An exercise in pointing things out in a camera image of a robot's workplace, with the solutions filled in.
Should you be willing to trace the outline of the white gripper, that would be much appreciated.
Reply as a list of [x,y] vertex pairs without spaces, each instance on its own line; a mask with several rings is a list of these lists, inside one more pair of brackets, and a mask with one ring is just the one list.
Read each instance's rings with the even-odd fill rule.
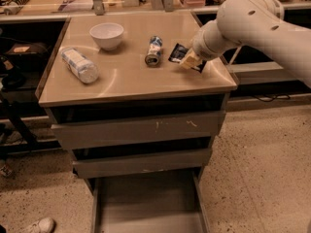
[[193,36],[191,41],[191,49],[188,50],[180,65],[185,69],[195,69],[202,64],[202,59],[206,61],[213,60],[218,56],[211,51],[204,38],[205,31],[200,28]]

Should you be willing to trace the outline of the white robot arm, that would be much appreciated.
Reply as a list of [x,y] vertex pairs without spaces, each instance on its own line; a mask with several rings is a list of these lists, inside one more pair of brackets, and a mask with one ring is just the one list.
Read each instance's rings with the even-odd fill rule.
[[249,46],[311,86],[311,29],[283,20],[278,0],[226,0],[200,27],[180,65],[193,68],[225,51]]

